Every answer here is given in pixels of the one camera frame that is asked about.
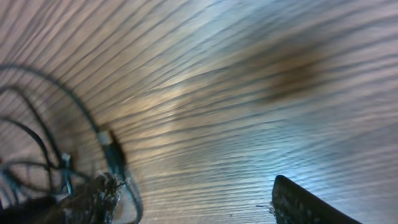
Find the cable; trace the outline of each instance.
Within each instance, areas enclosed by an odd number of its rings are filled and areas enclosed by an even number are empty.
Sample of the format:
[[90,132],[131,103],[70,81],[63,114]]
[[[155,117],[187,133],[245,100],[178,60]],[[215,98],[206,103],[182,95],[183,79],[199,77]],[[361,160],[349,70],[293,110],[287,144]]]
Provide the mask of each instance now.
[[[105,154],[106,161],[108,163],[108,167],[111,171],[112,174],[117,175],[119,179],[122,182],[126,182],[126,160],[124,158],[123,151],[121,149],[120,144],[117,142],[115,136],[112,134],[112,132],[108,129],[101,129],[94,121],[94,118],[90,114],[90,112],[86,109],[84,106],[83,102],[79,99],[79,97],[74,94],[69,88],[67,88],[63,83],[60,83],[58,80],[52,78],[49,74],[46,74],[38,69],[32,68],[30,66],[26,65],[20,65],[20,64],[4,64],[0,65],[0,72],[3,72],[5,70],[11,70],[11,69],[17,69],[17,70],[22,70],[25,71],[33,76],[37,76],[40,78],[43,78],[44,80],[50,82],[51,84],[57,86],[59,89],[61,89],[68,97],[72,99],[74,104],[77,105],[79,110],[83,113],[83,116],[87,119],[89,122],[92,130],[96,133],[96,138],[99,142],[99,144],[102,147],[102,150]],[[27,126],[23,125],[22,123],[8,118],[4,116],[0,116],[0,121],[8,122],[13,125],[16,125],[18,128],[21,128],[23,131],[25,131],[40,147],[42,150],[42,153],[45,157],[45,164],[43,163],[38,163],[38,162],[31,162],[31,161],[10,161],[10,162],[5,162],[0,164],[0,174],[2,177],[6,180],[10,188],[12,189],[13,195],[14,195],[14,201],[16,204],[19,203],[19,199],[17,196],[17,192],[20,192],[22,195],[29,197],[29,195],[24,191],[25,189],[33,190],[36,192],[44,192],[49,195],[57,195],[57,194],[65,194],[66,192],[63,191],[64,187],[67,187],[67,192],[69,194],[72,194],[73,189],[72,189],[72,184],[70,182],[70,176],[74,175],[77,177],[80,177],[82,179],[88,180],[88,177],[85,174],[79,173],[77,171],[73,171],[69,169],[69,164],[68,164],[68,157],[63,157],[61,152],[59,151],[57,144],[55,143],[54,137],[49,131],[49,129],[46,127],[45,123],[42,121],[40,118],[38,112],[35,110],[33,107],[32,103],[29,101],[28,97],[26,97],[20,89],[18,89],[17,86],[4,86],[0,88],[0,94],[4,93],[5,91],[13,91],[17,93],[26,103],[28,106],[29,110],[33,113],[35,120],[40,124],[40,128],[45,134],[45,137],[50,143],[50,146],[55,154],[55,157],[57,158],[58,165],[54,165],[48,156],[48,149],[46,148],[43,140],[40,138],[38,134],[36,134],[33,130],[28,128]],[[36,167],[41,167],[47,170],[49,174],[49,189],[42,189],[30,184],[27,184],[20,179],[17,178],[16,175],[14,175],[10,168],[12,166],[16,165],[25,165],[25,166],[36,166]],[[60,186],[60,190],[55,190],[53,183],[52,183],[52,178],[51,178],[51,170],[59,170],[62,176],[62,183]],[[126,189],[126,192],[131,199],[132,203],[134,204],[137,212],[137,217],[133,221],[134,224],[137,224],[140,222],[142,219],[142,202],[137,199],[136,194],[138,195],[138,191],[136,189],[136,186],[134,183],[132,183],[133,189],[130,188],[127,184],[124,185],[124,188]],[[11,200],[8,196],[6,196],[6,199],[9,203],[11,203]]]
[[6,189],[1,185],[0,185],[0,192],[2,192],[3,196],[6,198],[8,204],[12,205],[12,200],[11,200],[10,196],[7,194]]

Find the wooden floor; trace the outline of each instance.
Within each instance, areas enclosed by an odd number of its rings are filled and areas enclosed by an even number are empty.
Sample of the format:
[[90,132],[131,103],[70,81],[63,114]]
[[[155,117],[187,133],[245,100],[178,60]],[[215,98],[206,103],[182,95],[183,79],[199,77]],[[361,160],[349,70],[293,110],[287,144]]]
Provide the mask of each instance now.
[[[277,174],[363,223],[398,220],[397,1],[1,5],[0,61],[48,72],[114,129],[142,223],[275,223],[266,206]],[[16,70],[0,76],[10,83],[30,93],[77,169],[106,167],[60,90]],[[16,95],[0,101],[39,131]],[[7,124],[0,140],[3,159],[40,157]]]

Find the textured black surface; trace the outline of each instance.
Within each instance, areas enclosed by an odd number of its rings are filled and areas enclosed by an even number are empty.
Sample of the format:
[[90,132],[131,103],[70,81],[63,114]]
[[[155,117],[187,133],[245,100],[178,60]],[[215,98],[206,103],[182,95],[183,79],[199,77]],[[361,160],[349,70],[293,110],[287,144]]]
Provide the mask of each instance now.
[[359,224],[283,175],[275,178],[272,204],[277,224]]
[[116,179],[110,174],[101,175],[63,199],[36,224],[111,223],[118,201]]
[[9,207],[0,212],[1,224],[32,223],[38,216],[45,213],[56,201],[53,197],[28,200],[18,206]]

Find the black cable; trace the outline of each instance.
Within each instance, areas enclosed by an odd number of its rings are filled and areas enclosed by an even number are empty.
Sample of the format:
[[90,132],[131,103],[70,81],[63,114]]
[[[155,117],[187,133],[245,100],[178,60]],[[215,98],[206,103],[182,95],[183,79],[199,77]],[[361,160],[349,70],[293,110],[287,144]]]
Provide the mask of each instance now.
[[12,200],[11,200],[10,196],[7,194],[7,190],[2,185],[0,185],[0,192],[2,192],[3,196],[6,198],[8,204],[12,205]]
[[[96,138],[98,142],[100,143],[103,152],[105,153],[105,158],[108,163],[109,169],[112,174],[117,175],[119,179],[123,182],[126,182],[126,161],[124,159],[124,154],[122,152],[120,144],[117,142],[116,138],[112,135],[112,133],[109,130],[101,130],[101,128],[95,123],[94,118],[90,114],[90,112],[86,109],[84,106],[83,102],[79,99],[79,97],[74,94],[71,90],[69,90],[63,83],[60,83],[58,80],[52,78],[50,75],[26,66],[26,65],[19,65],[19,64],[5,64],[5,65],[0,65],[0,72],[3,72],[5,70],[10,70],[10,69],[17,69],[17,70],[22,70],[25,72],[30,73],[31,75],[41,77],[44,80],[50,82],[53,85],[56,85],[59,89],[61,89],[67,96],[69,96],[72,101],[77,105],[77,107],[80,109],[80,111],[83,113],[83,116],[87,119],[89,122],[92,130],[96,133]],[[4,86],[0,88],[0,94],[4,93],[7,90],[11,90],[16,92],[19,96],[22,97],[22,99],[25,101],[25,103],[28,105],[29,109],[33,112],[35,120],[40,124],[40,127],[42,128],[47,140],[50,143],[50,146],[53,150],[53,152],[56,155],[56,158],[58,160],[58,166],[55,166],[49,159],[48,157],[48,150],[45,147],[45,144],[43,143],[43,140],[37,135],[33,130],[29,129],[27,126],[23,125],[22,123],[13,120],[11,118],[7,117],[0,117],[0,120],[12,123],[19,128],[23,129],[27,134],[29,134],[35,142],[40,146],[41,150],[43,151],[43,154],[45,156],[46,164],[38,163],[38,162],[31,162],[31,161],[11,161],[11,162],[6,162],[4,164],[1,164],[0,167],[0,172],[2,176],[6,179],[7,183],[10,185],[14,196],[16,197],[16,202],[18,201],[18,197],[16,195],[16,191],[20,191],[22,194],[26,195],[24,191],[22,191],[22,188],[25,189],[30,189],[38,192],[45,192],[47,194],[64,194],[62,190],[54,190],[52,181],[51,181],[51,169],[59,170],[61,172],[61,175],[63,176],[63,185],[67,186],[69,193],[72,191],[72,185],[69,180],[69,175],[76,175],[78,177],[87,179],[88,177],[82,173],[72,171],[69,169],[69,167],[65,167],[66,163],[62,159],[61,153],[58,150],[58,147],[55,143],[55,140],[49,131],[49,129],[46,127],[44,122],[41,120],[39,114],[36,112],[34,109],[32,103],[28,100],[28,98],[23,94],[21,90],[18,89],[16,86]],[[25,165],[25,166],[38,166],[42,167],[44,169],[47,169],[47,172],[49,173],[49,187],[50,189],[41,189],[35,186],[31,186],[29,184],[24,183],[23,181],[19,180],[10,170],[10,166],[14,165]],[[136,194],[138,194],[137,189],[135,184],[133,183],[133,189],[130,188],[127,184],[125,185],[126,192],[128,196],[130,197],[132,203],[134,204],[137,212],[137,217],[133,221],[133,223],[139,223],[141,218],[142,218],[142,203],[140,200],[137,199]]]

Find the black object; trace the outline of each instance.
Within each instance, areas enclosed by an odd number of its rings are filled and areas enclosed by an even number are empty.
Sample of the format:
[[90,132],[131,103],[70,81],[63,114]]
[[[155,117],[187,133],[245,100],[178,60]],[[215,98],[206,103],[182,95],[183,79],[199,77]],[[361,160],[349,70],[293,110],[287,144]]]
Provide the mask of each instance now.
[[283,175],[275,178],[272,205],[277,224],[360,224]]
[[[49,74],[46,74],[38,69],[32,68],[30,66],[26,65],[19,65],[19,64],[6,64],[6,65],[0,65],[0,72],[6,71],[6,70],[20,70],[22,72],[27,72],[33,76],[37,76],[40,78],[43,78],[47,82],[50,82],[53,85],[56,85],[61,89],[67,96],[69,96],[72,101],[77,105],[77,107],[81,110],[83,113],[83,116],[87,119],[89,122],[92,130],[96,133],[97,140],[101,144],[102,150],[105,154],[106,161],[108,163],[109,169],[112,172],[113,175],[116,175],[119,177],[119,180],[122,182],[130,182],[126,180],[126,161],[124,159],[124,154],[123,150],[121,149],[120,144],[117,142],[116,138],[111,134],[111,131],[108,129],[102,130],[100,127],[95,123],[94,118],[92,115],[90,115],[90,112],[85,108],[83,102],[77,97],[74,92],[69,90],[64,84],[60,83],[58,80],[52,78]],[[66,191],[63,189],[66,188],[67,192],[69,194],[73,193],[72,189],[72,184],[70,183],[70,176],[75,175],[81,178],[84,178],[85,180],[89,180],[89,177],[86,175],[73,171],[70,169],[69,166],[69,160],[70,158],[68,156],[63,157],[60,151],[58,150],[58,147],[54,141],[54,138],[49,131],[49,129],[46,127],[44,122],[41,120],[39,114],[37,111],[34,109],[32,103],[29,101],[28,97],[25,96],[24,92],[18,88],[18,86],[3,86],[0,88],[0,94],[4,93],[5,91],[14,91],[17,93],[23,100],[24,103],[27,104],[28,108],[34,115],[35,120],[40,124],[40,127],[43,130],[43,133],[45,134],[45,137],[50,143],[51,149],[53,150],[54,154],[56,155],[58,165],[53,164],[49,157],[48,157],[48,149],[46,148],[43,140],[40,138],[38,134],[36,134],[33,130],[28,128],[27,126],[23,125],[22,123],[8,117],[1,117],[0,116],[0,121],[8,122],[13,125],[16,125],[17,127],[21,128],[24,130],[30,137],[34,139],[34,141],[40,146],[42,153],[45,157],[45,164],[38,163],[38,162],[31,162],[31,161],[8,161],[8,162],[3,162],[0,163],[0,175],[1,177],[8,183],[10,186],[13,196],[14,196],[14,205],[19,204],[19,198],[17,196],[17,192],[21,193],[23,196],[29,199],[29,194],[27,193],[27,189],[33,190],[33,191],[38,191],[38,192],[45,192],[47,195],[57,195],[57,194],[65,194]],[[47,189],[40,189],[36,186],[29,185],[22,180],[20,180],[16,175],[14,175],[10,167],[15,166],[15,165],[24,165],[24,166],[36,166],[36,167],[41,167],[47,170],[49,173],[48,178],[49,178],[49,187]],[[57,170],[61,173],[62,176],[62,184],[60,188],[56,188],[53,186],[52,178],[51,178],[51,172],[52,170]],[[139,223],[141,218],[142,218],[142,204],[141,201],[137,199],[137,189],[135,188],[134,183],[132,183],[133,188],[130,188],[127,184],[124,186],[124,188],[127,191],[128,196],[132,200],[136,212],[137,212],[137,217],[133,221],[133,223]],[[3,189],[0,188],[0,190],[3,192],[4,195],[7,195],[7,192]],[[12,204],[10,198],[7,196],[6,199],[8,200],[9,204]]]
[[119,200],[118,182],[107,173],[79,186],[73,195],[53,206],[35,224],[110,224]]
[[2,211],[0,220],[2,224],[23,224],[32,223],[41,214],[47,212],[49,208],[56,204],[53,197],[44,197],[28,200],[17,206],[9,207]]

